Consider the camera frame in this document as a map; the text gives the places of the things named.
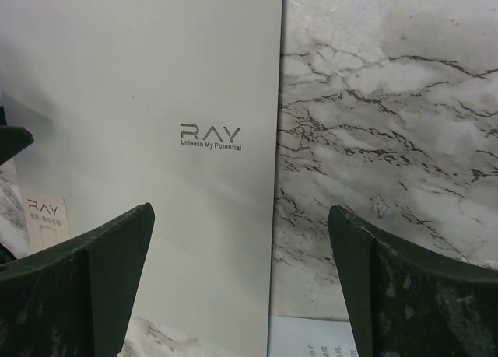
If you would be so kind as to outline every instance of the marble background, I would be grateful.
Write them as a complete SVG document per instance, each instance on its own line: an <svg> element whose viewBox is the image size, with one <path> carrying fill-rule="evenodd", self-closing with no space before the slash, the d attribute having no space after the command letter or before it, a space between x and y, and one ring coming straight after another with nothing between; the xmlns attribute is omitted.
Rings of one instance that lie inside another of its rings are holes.
<svg viewBox="0 0 498 357"><path fill-rule="evenodd" d="M336 204L496 267L498 2L285 3L272 314L347 319ZM224 354L133 320L123 356L163 355Z"/></svg>
<svg viewBox="0 0 498 357"><path fill-rule="evenodd" d="M12 159L0 166L0 243L17 258L33 253Z"/></svg>

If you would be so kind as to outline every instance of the black object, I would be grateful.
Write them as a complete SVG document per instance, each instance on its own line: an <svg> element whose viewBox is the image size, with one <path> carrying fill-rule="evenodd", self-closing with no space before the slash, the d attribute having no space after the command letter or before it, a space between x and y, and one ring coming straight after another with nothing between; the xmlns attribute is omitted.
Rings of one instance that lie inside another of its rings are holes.
<svg viewBox="0 0 498 357"><path fill-rule="evenodd" d="M359 357L498 355L498 271L332 207L328 231Z"/></svg>
<svg viewBox="0 0 498 357"><path fill-rule="evenodd" d="M0 165L33 143L33 136L25 129L0 125Z"/></svg>
<svg viewBox="0 0 498 357"><path fill-rule="evenodd" d="M14 261L15 259L16 256L14 256L10 250L5 248L4 245L0 243L0 265Z"/></svg>
<svg viewBox="0 0 498 357"><path fill-rule="evenodd" d="M0 356L114 357L154 225L150 204L0 265Z"/></svg>
<svg viewBox="0 0 498 357"><path fill-rule="evenodd" d="M5 110L0 106L0 125L7 125L7 118L5 117Z"/></svg>

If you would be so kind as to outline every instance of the paper sheet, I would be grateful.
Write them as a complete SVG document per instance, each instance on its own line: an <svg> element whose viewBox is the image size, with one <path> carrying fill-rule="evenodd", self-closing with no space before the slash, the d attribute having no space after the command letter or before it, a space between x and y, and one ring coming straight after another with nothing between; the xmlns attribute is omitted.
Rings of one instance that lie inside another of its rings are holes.
<svg viewBox="0 0 498 357"><path fill-rule="evenodd" d="M21 189L33 252L71 239L64 198Z"/></svg>
<svg viewBox="0 0 498 357"><path fill-rule="evenodd" d="M351 324L271 317L268 357L358 357Z"/></svg>

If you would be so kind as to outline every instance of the marble surface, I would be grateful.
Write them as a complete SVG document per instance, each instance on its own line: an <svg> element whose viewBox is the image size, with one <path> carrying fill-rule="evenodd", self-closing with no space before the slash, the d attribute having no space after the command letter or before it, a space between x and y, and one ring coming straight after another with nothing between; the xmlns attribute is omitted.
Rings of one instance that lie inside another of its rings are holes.
<svg viewBox="0 0 498 357"><path fill-rule="evenodd" d="M496 267L496 0L285 3L272 313L347 318L335 204ZM133 320L123 356L189 355L168 345L192 340Z"/></svg>
<svg viewBox="0 0 498 357"><path fill-rule="evenodd" d="M0 166L0 243L17 258L33 253L13 160Z"/></svg>

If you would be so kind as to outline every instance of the white packaging box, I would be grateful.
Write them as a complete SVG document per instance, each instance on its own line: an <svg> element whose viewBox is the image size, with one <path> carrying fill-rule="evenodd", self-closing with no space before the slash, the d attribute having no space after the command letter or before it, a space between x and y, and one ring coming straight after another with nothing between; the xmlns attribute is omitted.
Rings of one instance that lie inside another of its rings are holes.
<svg viewBox="0 0 498 357"><path fill-rule="evenodd" d="M35 138L21 184L65 198L75 234L150 201L134 315L251 357L267 348L281 10L0 0L2 99Z"/></svg>

